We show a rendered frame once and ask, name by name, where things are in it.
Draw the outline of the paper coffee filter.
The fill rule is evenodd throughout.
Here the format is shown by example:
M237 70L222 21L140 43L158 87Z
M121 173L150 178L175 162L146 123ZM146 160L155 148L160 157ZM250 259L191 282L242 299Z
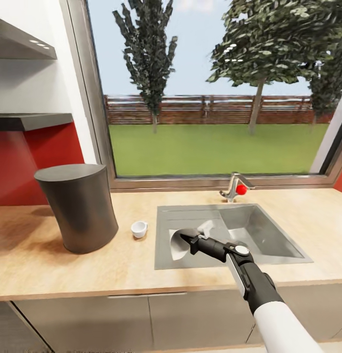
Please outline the paper coffee filter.
M170 233L170 248L173 260L181 259L190 248L190 244L186 242L180 235L184 234L190 237L196 237L198 232L196 229L182 228L178 230L169 229Z

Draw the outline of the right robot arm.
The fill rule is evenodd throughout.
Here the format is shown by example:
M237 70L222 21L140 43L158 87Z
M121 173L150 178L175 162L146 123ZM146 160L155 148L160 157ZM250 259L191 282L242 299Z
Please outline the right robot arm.
M250 251L239 244L222 243L210 238L212 220L200 225L198 235L180 236L190 244L190 253L198 251L227 263L240 290L248 301L267 353L324 353L276 291L271 277L254 263Z

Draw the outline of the coffee cup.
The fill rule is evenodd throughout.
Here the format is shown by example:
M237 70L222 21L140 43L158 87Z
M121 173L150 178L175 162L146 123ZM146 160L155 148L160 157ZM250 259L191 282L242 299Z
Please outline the coffee cup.
M147 228L148 223L138 221L132 225L131 230L135 237L142 238L145 235Z

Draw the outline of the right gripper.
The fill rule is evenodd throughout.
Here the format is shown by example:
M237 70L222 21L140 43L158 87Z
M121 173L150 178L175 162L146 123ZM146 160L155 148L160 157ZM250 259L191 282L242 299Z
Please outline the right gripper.
M198 251L201 251L213 257L213 249L217 240L210 237L207 239L199 238L198 235L195 238L184 234L181 234L180 236L190 244L191 254L195 255Z

